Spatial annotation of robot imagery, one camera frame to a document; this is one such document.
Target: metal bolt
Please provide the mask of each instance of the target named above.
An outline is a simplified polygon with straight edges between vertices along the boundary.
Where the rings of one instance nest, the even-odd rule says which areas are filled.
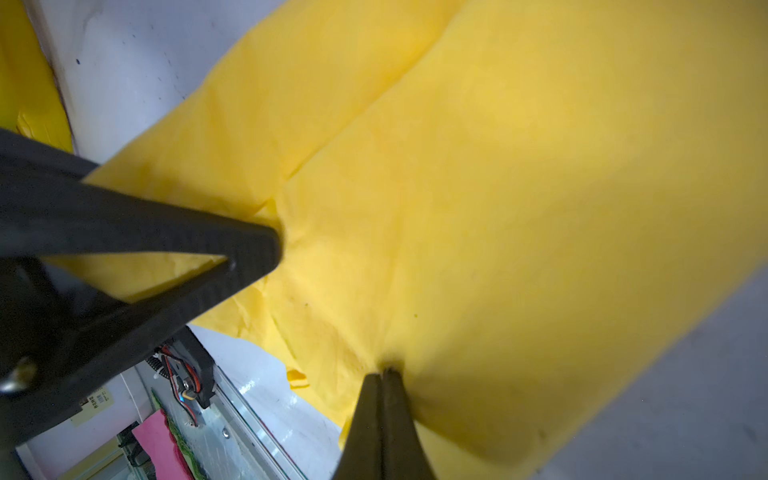
[[[12,395],[24,392],[35,381],[37,374],[37,364],[28,356],[22,357],[16,363],[16,367],[8,375],[0,379],[0,393]]]

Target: red wire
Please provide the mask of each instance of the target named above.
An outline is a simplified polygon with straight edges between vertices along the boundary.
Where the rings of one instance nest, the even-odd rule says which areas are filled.
[[[168,376],[170,377],[170,387],[174,391],[174,398],[177,402],[181,404],[182,407],[184,407],[185,410],[187,410],[187,413],[190,414],[190,417],[192,417],[192,423],[194,426],[197,426],[197,417],[195,416],[194,412],[190,408],[189,405],[184,403],[182,399],[179,398],[179,391],[176,388],[176,380],[174,380],[174,371],[170,368],[170,362],[168,361],[168,357],[164,356],[163,360],[165,361],[165,368],[168,369]]]
[[[189,364],[186,360],[179,359],[170,353],[170,349],[168,349],[167,345],[163,345],[161,348],[161,352],[165,353],[170,358],[176,360],[177,362],[182,362],[184,366],[187,368],[187,371],[189,372],[190,376],[192,377],[192,380],[194,380],[194,391],[195,393],[200,393],[202,388],[200,387],[200,379],[197,378],[197,372],[194,371],[194,368],[192,365]]]

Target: pink paper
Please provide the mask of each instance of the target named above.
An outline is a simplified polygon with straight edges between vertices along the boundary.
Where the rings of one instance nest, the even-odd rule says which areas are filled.
[[[165,412],[153,413],[133,429],[133,433],[152,459],[157,480],[193,480],[176,439],[168,429]]]

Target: electrical wire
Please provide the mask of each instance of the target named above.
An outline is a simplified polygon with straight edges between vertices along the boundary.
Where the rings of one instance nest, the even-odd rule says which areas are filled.
[[[168,372],[170,372],[170,378],[168,380],[170,381],[170,388],[174,391],[174,398],[176,399],[177,402],[179,402],[182,408],[184,408],[184,410],[187,411],[187,414],[190,416],[190,419],[192,419],[192,425],[197,427],[197,417],[192,411],[192,408],[186,403],[184,403],[184,399],[182,399],[178,389],[176,388],[176,380],[174,379],[173,370],[170,367],[170,362],[168,361],[167,356],[163,357],[163,362],[165,363],[165,368],[167,368]]]
[[[197,376],[197,372],[195,372],[194,367],[192,365],[190,365],[189,362],[187,362],[186,360],[180,359],[179,357],[173,355],[170,352],[170,349],[168,348],[168,345],[162,345],[161,348],[160,348],[160,351],[165,356],[168,356],[168,357],[176,360],[177,362],[179,362],[187,370],[187,373],[189,373],[190,377],[194,381],[194,391],[195,391],[195,393],[200,393],[200,391],[202,390],[201,385],[200,385],[200,378]]]

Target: yellow cloth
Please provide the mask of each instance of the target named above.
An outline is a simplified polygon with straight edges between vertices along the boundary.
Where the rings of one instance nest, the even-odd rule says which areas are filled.
[[[53,72],[22,0],[0,0],[0,127],[72,151]]]
[[[764,262],[768,10],[459,3],[292,0],[88,182],[277,225],[197,323],[340,425],[396,365],[440,478],[524,478]],[[66,263],[135,299],[210,259]]]

